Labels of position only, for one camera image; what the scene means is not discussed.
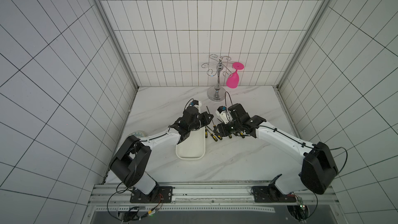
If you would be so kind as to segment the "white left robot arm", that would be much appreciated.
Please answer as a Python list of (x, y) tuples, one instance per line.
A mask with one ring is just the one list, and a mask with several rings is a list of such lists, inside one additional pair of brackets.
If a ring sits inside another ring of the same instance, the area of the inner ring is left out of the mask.
[(181, 160), (199, 160), (206, 151), (206, 128), (213, 115), (200, 112), (201, 103), (193, 102), (168, 129), (146, 138), (129, 135), (110, 162), (110, 170), (127, 189), (132, 188), (131, 203), (170, 203), (172, 186), (160, 186), (146, 166), (155, 148), (174, 147)]

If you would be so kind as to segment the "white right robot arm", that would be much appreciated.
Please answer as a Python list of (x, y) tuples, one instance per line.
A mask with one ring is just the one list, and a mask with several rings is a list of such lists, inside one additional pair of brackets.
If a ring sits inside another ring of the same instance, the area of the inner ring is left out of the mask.
[(306, 142), (275, 127), (265, 118), (251, 117), (239, 103), (219, 107), (216, 115), (221, 122), (214, 127), (217, 135), (245, 134), (266, 141), (300, 165), (289, 173), (275, 176), (265, 187), (252, 187), (256, 202), (295, 202), (293, 193), (304, 190), (322, 195), (339, 173), (331, 149), (322, 142)]

